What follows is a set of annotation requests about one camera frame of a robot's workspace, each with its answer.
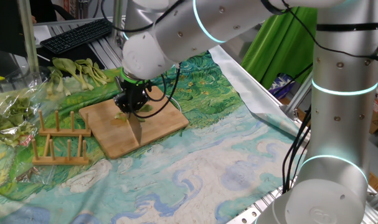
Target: green vegetable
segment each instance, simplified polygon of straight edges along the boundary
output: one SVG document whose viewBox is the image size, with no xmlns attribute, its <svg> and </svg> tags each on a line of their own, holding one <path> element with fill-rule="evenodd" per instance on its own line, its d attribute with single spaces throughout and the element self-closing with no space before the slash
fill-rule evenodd
<svg viewBox="0 0 378 224">
<path fill-rule="evenodd" d="M 52 80 L 50 80 L 50 82 L 47 86 L 46 92 L 49 96 L 53 95 L 53 81 Z"/>
<path fill-rule="evenodd" d="M 0 113 L 0 140 L 7 145 L 16 147 L 21 136 L 30 135 L 35 126 L 27 120 L 34 114 L 28 98 L 6 98 L 7 109 Z"/>
<path fill-rule="evenodd" d="M 63 86 L 63 90 L 64 90 L 65 96 L 71 96 L 71 92 L 67 87 Z"/>
<path fill-rule="evenodd" d="M 109 79 L 103 71 L 99 69 L 99 65 L 95 62 L 95 66 L 93 67 L 93 71 L 96 72 L 104 81 L 112 82 L 113 80 Z"/>
<path fill-rule="evenodd" d="M 100 86 L 97 81 L 99 81 L 103 85 L 107 84 L 107 82 L 105 82 L 105 81 L 99 79 L 98 77 L 96 77 L 95 74 L 93 74 L 93 71 L 92 71 L 92 69 L 90 67 L 82 66 L 82 70 L 83 70 L 83 72 L 85 74 L 87 74 L 90 77 L 92 77 L 93 81 L 96 83 L 96 86 Z"/>
<path fill-rule="evenodd" d="M 115 119 L 120 119 L 120 120 L 122 120 L 122 121 L 124 121 L 124 122 L 126 122 L 126 120 L 128 119 L 127 117 L 126 117 L 126 115 L 125 115 L 125 113 L 123 113 L 123 112 L 118 112 L 115 116 L 114 116 L 114 118 Z"/>
<path fill-rule="evenodd" d="M 79 71 L 79 75 L 80 75 L 80 78 L 82 79 L 82 81 L 85 83 L 85 85 L 87 86 L 87 88 L 88 88 L 90 91 L 92 91 L 92 90 L 94 89 L 94 87 L 93 87 L 91 84 L 87 83 L 87 82 L 85 81 L 85 79 L 83 78 L 83 75 L 82 75 L 82 66 L 81 66 L 80 64 L 76 63 L 76 62 L 75 62 L 75 66 L 76 66 L 76 68 L 77 68 L 78 71 Z"/>
<path fill-rule="evenodd" d="M 88 85 L 86 84 L 85 80 L 79 78 L 75 74 L 77 67 L 75 66 L 75 63 L 72 60 L 67 58 L 53 58 L 53 64 L 57 69 L 70 73 L 78 82 L 82 84 L 83 90 L 88 89 Z"/>
<path fill-rule="evenodd" d="M 151 105 L 144 105 L 140 108 L 139 112 L 150 112 L 153 110 L 153 106 Z"/>
</svg>

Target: plastic bag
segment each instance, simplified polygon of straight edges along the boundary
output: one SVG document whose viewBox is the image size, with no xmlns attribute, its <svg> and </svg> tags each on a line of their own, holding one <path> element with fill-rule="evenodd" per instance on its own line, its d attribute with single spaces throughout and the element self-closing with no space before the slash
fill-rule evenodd
<svg viewBox="0 0 378 224">
<path fill-rule="evenodd" d="M 54 172 L 55 166 L 32 166 L 31 163 L 20 163 L 13 181 L 49 185 L 52 183 Z"/>
<path fill-rule="evenodd" d="M 34 168 L 31 140 L 40 126 L 38 111 L 46 117 L 65 98 L 57 91 L 49 97 L 49 79 L 49 69 L 41 67 L 39 73 L 19 70 L 0 82 L 0 186 L 8 180 L 47 184 L 53 179 L 51 166 L 35 167 L 37 174 L 31 170 L 29 179 L 20 177 Z"/>
</svg>

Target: bamboo cutting board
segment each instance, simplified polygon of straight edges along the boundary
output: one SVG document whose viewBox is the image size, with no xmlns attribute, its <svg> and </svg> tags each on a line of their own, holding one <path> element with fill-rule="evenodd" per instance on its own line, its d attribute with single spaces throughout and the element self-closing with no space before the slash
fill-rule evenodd
<svg viewBox="0 0 378 224">
<path fill-rule="evenodd" d="M 159 99 L 163 93 L 158 87 L 154 86 L 149 95 L 153 99 Z M 153 106 L 153 110 L 138 114 L 141 116 L 153 114 L 166 101 L 167 97 L 161 102 L 149 101 L 147 104 Z M 115 105 L 114 100 L 107 100 L 79 110 L 83 118 L 85 113 L 88 113 L 89 127 L 107 156 L 111 159 L 119 158 L 189 124 L 186 117 L 172 103 L 169 103 L 162 112 L 141 123 L 142 135 L 141 144 L 139 144 L 129 126 L 129 122 L 114 118 L 119 111 L 120 109 Z"/>
</svg>

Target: robotic arm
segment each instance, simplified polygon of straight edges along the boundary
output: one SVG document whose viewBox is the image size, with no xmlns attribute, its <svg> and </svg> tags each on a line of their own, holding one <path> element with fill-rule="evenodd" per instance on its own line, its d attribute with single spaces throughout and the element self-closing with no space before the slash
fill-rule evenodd
<svg viewBox="0 0 378 224">
<path fill-rule="evenodd" d="M 152 29 L 131 36 L 125 43 L 123 83 L 145 83 L 281 14 L 288 6 L 319 8 L 310 149 L 295 187 L 277 198 L 256 223 L 362 222 L 369 173 L 367 130 L 378 79 L 378 61 L 371 57 L 378 51 L 378 0 L 177 3 Z M 145 98 L 143 89 L 132 93 Z"/>
</svg>

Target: keyboard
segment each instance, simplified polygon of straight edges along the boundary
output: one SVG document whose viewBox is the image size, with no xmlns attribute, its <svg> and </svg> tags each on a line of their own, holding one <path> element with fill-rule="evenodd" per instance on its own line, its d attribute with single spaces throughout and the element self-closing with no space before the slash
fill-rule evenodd
<svg viewBox="0 0 378 224">
<path fill-rule="evenodd" d="M 109 34 L 111 29 L 110 22 L 99 19 L 43 40 L 40 44 L 55 54 L 61 54 L 79 45 L 99 39 Z"/>
</svg>

